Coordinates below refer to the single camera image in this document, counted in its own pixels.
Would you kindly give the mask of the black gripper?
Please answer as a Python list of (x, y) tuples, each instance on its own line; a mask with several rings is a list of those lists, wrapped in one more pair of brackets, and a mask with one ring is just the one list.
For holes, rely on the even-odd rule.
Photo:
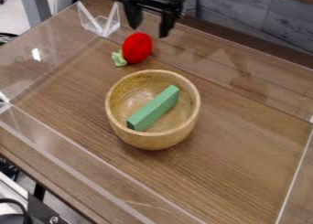
[(162, 13), (160, 37), (168, 37), (176, 22), (184, 13), (185, 0), (119, 0), (125, 6), (125, 13), (130, 27), (137, 29), (144, 20), (144, 9)]

